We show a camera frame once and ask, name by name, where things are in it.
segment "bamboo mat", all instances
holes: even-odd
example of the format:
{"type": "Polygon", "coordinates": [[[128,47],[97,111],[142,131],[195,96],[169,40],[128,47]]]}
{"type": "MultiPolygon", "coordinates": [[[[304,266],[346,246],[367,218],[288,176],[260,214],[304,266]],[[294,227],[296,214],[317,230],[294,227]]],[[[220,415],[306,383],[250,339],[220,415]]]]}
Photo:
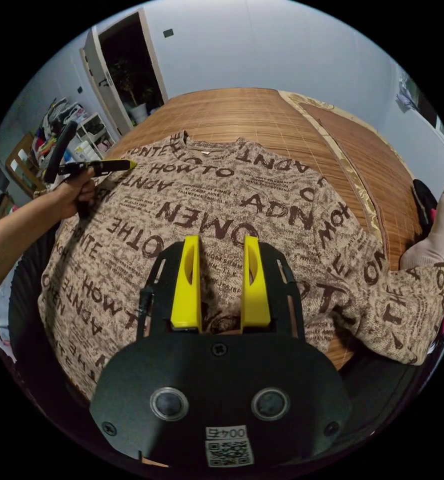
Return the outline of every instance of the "bamboo mat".
{"type": "MultiPolygon", "coordinates": [[[[406,171],[401,172],[396,155],[390,156],[365,134],[361,125],[339,115],[336,115],[339,120],[330,118],[306,104],[304,108],[308,112],[306,116],[285,101],[278,91],[262,88],[187,93],[170,99],[125,135],[113,147],[111,156],[119,157],[127,150],[156,142],[180,130],[186,130],[194,140],[206,142],[233,142],[245,137],[319,171],[344,199],[361,226],[375,233],[368,207],[370,202],[366,201],[369,197],[378,210],[372,220],[378,225],[381,237],[388,237],[391,268],[397,269],[398,259],[406,250],[406,241],[418,231],[410,177],[406,171]],[[323,130],[314,127],[311,117],[323,118],[320,124],[332,137],[332,147],[321,134],[323,130]],[[338,150],[343,151],[342,157],[345,157],[342,160],[348,163],[334,152],[336,147],[340,147],[338,150]],[[348,164],[356,167],[356,176],[366,187],[362,194],[348,164]]],[[[357,344],[349,335],[336,334],[327,356],[339,369],[353,355],[357,344]]]]}

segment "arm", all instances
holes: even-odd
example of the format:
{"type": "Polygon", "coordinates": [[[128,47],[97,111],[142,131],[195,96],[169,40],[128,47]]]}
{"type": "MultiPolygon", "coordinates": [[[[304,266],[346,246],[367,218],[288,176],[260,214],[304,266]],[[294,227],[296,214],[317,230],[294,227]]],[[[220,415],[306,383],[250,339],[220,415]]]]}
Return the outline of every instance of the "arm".
{"type": "Polygon", "coordinates": [[[93,202],[93,170],[61,184],[0,220],[0,284],[16,261],[62,219],[76,214],[76,199],[93,202]]]}

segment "cabinet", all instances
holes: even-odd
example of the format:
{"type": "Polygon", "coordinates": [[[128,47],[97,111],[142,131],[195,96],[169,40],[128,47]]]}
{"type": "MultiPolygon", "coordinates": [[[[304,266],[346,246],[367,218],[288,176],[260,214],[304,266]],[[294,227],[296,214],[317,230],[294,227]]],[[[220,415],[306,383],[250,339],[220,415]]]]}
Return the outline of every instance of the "cabinet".
{"type": "Polygon", "coordinates": [[[98,113],[78,125],[77,137],[82,142],[87,141],[101,159],[106,157],[115,144],[98,113]]]}

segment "door frame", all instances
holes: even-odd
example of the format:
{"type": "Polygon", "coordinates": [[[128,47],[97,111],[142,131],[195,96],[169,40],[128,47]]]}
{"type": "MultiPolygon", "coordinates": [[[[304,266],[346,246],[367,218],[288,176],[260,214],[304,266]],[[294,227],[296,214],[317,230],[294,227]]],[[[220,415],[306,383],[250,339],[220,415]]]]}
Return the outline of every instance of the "door frame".
{"type": "MultiPolygon", "coordinates": [[[[150,28],[148,26],[147,17],[145,15],[145,10],[143,9],[143,7],[141,7],[137,10],[137,12],[132,12],[132,13],[128,14],[127,17],[130,17],[132,15],[136,15],[136,13],[138,13],[138,16],[139,16],[140,25],[142,27],[143,37],[144,37],[145,43],[147,45],[147,50],[148,50],[148,54],[150,56],[150,61],[152,63],[153,71],[155,73],[155,78],[157,79],[158,87],[160,89],[160,93],[162,94],[162,100],[163,100],[163,103],[166,104],[169,100],[168,95],[167,95],[167,89],[165,88],[165,83],[163,81],[162,72],[160,70],[160,65],[158,63],[157,55],[155,53],[155,47],[153,45],[152,37],[150,35],[150,28]]],[[[112,28],[117,23],[118,22],[114,23],[113,25],[110,25],[109,28],[112,28]]],[[[95,96],[97,97],[97,100],[99,101],[99,103],[102,107],[102,110],[104,111],[108,120],[112,124],[112,127],[113,127],[114,131],[119,133],[118,126],[117,126],[115,120],[113,119],[109,108],[107,107],[107,105],[104,102],[102,96],[100,95],[100,92],[98,90],[98,87],[97,87],[95,81],[93,80],[93,77],[92,77],[91,72],[90,72],[90,65],[87,61],[87,57],[85,56],[85,49],[83,47],[80,48],[80,56],[82,57],[82,64],[83,64],[83,67],[85,69],[85,73],[88,77],[88,80],[90,82],[92,90],[95,92],[95,96]]]]}
{"type": "Polygon", "coordinates": [[[143,7],[138,9],[138,16],[140,19],[140,25],[142,26],[143,37],[145,39],[145,44],[147,45],[148,54],[150,55],[150,60],[152,62],[155,78],[157,79],[158,88],[160,89],[160,93],[162,94],[163,103],[166,104],[168,102],[167,89],[165,88],[162,72],[160,70],[157,54],[155,53],[155,47],[153,45],[152,36],[150,34],[150,28],[148,26],[147,16],[145,15],[145,10],[143,7]]]}

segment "door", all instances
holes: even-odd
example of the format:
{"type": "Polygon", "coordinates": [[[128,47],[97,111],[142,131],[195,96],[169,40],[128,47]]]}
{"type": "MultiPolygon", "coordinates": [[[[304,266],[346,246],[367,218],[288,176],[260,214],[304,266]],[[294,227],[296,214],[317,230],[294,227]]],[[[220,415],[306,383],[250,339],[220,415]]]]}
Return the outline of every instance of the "door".
{"type": "Polygon", "coordinates": [[[84,53],[95,86],[110,112],[115,128],[123,136],[133,129],[133,125],[108,72],[96,26],[88,32],[84,53]]]}

